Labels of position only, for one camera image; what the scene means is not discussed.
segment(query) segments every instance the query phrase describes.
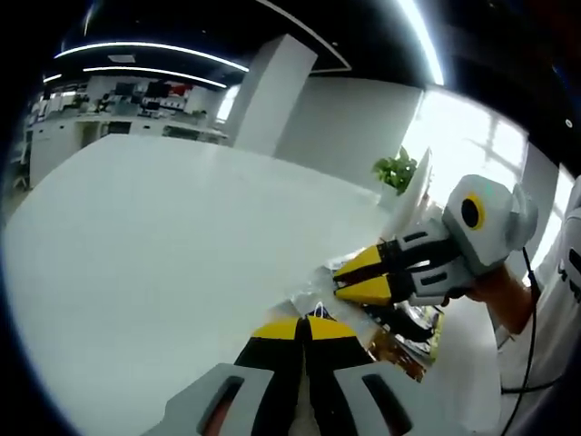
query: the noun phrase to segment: white table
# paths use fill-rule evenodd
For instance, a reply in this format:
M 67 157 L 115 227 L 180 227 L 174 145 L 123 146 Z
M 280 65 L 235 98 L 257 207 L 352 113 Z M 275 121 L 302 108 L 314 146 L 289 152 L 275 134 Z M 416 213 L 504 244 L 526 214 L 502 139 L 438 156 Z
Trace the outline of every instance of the white table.
M 374 243 L 388 219 L 376 201 L 265 156 L 107 136 L 46 176 L 5 229 L 8 300 L 33 368 L 81 434 L 141 434 L 235 359 L 285 289 Z M 480 319 L 458 317 L 449 340 L 474 326 L 481 352 L 452 343 L 439 362 L 453 382 L 494 385 L 451 372 L 462 352 L 496 365 L 486 309 L 473 309 Z
M 447 416 L 467 430 L 492 431 L 500 418 L 500 375 L 487 308 L 462 298 L 444 312 L 438 358 L 422 388 L 437 392 Z

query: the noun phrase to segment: ceiling light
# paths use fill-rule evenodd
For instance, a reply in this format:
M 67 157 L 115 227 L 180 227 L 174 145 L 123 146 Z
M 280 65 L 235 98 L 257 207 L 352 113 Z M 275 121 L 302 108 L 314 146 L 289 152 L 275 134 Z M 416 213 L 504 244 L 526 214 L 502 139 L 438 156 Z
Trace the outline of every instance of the ceiling light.
M 47 82 L 50 82 L 51 80 L 54 80 L 54 79 L 60 79 L 61 77 L 63 77 L 63 75 L 62 75 L 62 74 L 51 75 L 50 77 L 46 77 L 46 78 L 43 80 L 43 84 L 45 84 L 45 83 L 47 83 Z
M 100 43 L 100 44 L 89 44 L 83 45 L 81 47 L 71 48 L 70 50 L 65 50 L 59 54 L 57 54 L 54 59 L 66 55 L 70 55 L 71 53 L 82 52 L 84 50 L 92 50 L 94 48 L 104 48 L 104 47 L 148 47 L 148 48 L 161 48 L 163 50 L 173 50 L 174 52 L 181 52 L 187 53 L 188 55 L 195 55 L 200 57 L 205 57 L 207 59 L 212 59 L 213 61 L 220 62 L 222 64 L 226 64 L 232 66 L 234 68 L 238 68 L 245 73 L 248 73 L 249 69 L 245 66 L 240 64 L 235 64 L 234 62 L 227 61 L 226 59 L 222 59 L 218 56 L 213 56 L 211 54 L 198 52 L 196 50 L 190 50 L 189 48 L 183 47 L 176 47 L 175 45 L 166 45 L 166 44 L 156 44 L 156 43 L 136 43 L 136 42 L 115 42 L 115 43 Z
M 418 36 L 419 42 L 424 50 L 424 54 L 428 59 L 429 70 L 432 73 L 432 78 L 435 84 L 440 86 L 444 85 L 444 76 L 442 75 L 442 70 L 439 66 L 438 57 L 436 56 L 436 49 L 429 38 L 428 29 L 424 23 L 421 14 L 419 13 L 418 7 L 413 2 L 413 0 L 397 0 L 401 9 L 403 9 L 404 14 L 409 20 L 409 23 L 413 27 L 416 35 Z
M 174 71 L 167 71 L 167 70 L 158 70 L 157 68 L 143 68 L 140 66 L 97 66 L 95 68 L 84 68 L 83 71 L 91 72 L 91 71 L 114 71 L 114 70 L 123 70 L 123 71 L 143 71 L 146 73 L 159 73 L 159 74 L 168 74 L 168 75 L 176 75 L 178 77 L 184 77 L 186 79 L 197 80 L 199 82 L 204 82 L 206 84 L 213 84 L 215 86 L 219 86 L 220 88 L 225 88 L 225 84 L 220 84 L 218 82 L 214 82 L 213 80 L 204 79 L 202 77 L 196 77 L 195 75 L 189 75 L 184 73 L 176 73 Z
M 89 11 L 87 12 L 87 17 L 84 19 L 84 31 L 83 36 L 87 36 L 87 29 L 89 28 L 89 21 L 93 15 L 93 6 L 89 7 Z

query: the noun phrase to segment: yellow circle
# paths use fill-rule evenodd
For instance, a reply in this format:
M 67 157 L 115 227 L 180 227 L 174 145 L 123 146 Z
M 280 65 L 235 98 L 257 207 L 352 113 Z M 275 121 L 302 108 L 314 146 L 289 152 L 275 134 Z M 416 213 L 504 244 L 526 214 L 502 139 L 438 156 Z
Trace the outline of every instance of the yellow circle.
M 478 197 L 475 193 L 469 193 L 466 197 L 467 200 L 470 200 L 476 206 L 478 211 L 478 221 L 474 227 L 470 227 L 471 230 L 480 230 L 484 225 L 484 221 L 486 220 L 486 213 L 484 210 L 484 204 L 480 197 Z

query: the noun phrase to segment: black ceiling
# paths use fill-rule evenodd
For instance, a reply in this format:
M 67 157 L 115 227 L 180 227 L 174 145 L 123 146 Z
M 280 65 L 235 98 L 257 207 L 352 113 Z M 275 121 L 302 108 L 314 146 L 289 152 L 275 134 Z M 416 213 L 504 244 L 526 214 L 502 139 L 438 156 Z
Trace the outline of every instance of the black ceiling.
M 446 87 L 476 98 L 525 126 L 531 141 L 555 162 L 569 160 L 571 150 L 579 146 L 577 125 L 581 125 L 575 113 L 578 90 L 573 74 L 581 49 L 572 43 L 581 36 L 575 33 L 575 25 L 581 24 L 575 17 L 578 7 L 569 7 L 566 0 L 551 2 L 550 7 L 537 0 L 415 3 L 436 47 Z M 568 25 L 562 25 L 561 10 L 567 12 Z M 314 31 L 331 49 L 288 15 Z M 553 18 L 545 22 L 546 17 Z M 342 70 L 320 74 L 420 87 L 432 82 L 418 39 L 396 0 L 221 0 L 164 6 L 112 0 L 94 4 L 86 34 L 84 29 L 85 22 L 73 26 L 63 49 L 99 42 L 146 41 L 187 47 L 249 66 L 263 44 L 290 34 L 318 54 L 314 71 Z M 333 49 L 350 68 L 331 52 Z M 143 48 L 71 54 L 53 60 L 47 74 L 62 73 L 63 80 L 79 77 L 83 67 L 115 65 L 107 57 L 114 53 L 134 54 L 138 66 L 227 85 L 239 83 L 244 75 L 187 54 Z M 566 119 L 576 121 L 573 129 L 566 127 Z M 569 163 L 574 173 L 581 173 L 581 164 L 576 165 Z

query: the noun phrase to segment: green plant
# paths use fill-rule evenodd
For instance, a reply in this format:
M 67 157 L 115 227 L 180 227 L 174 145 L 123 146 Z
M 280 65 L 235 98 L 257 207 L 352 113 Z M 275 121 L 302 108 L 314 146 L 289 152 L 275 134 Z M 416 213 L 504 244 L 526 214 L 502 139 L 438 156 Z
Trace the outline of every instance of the green plant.
M 372 172 L 380 182 L 393 186 L 398 191 L 398 195 L 402 195 L 408 188 L 417 168 L 418 162 L 415 159 L 409 159 L 408 152 L 401 147 L 399 157 L 379 159 L 373 165 Z

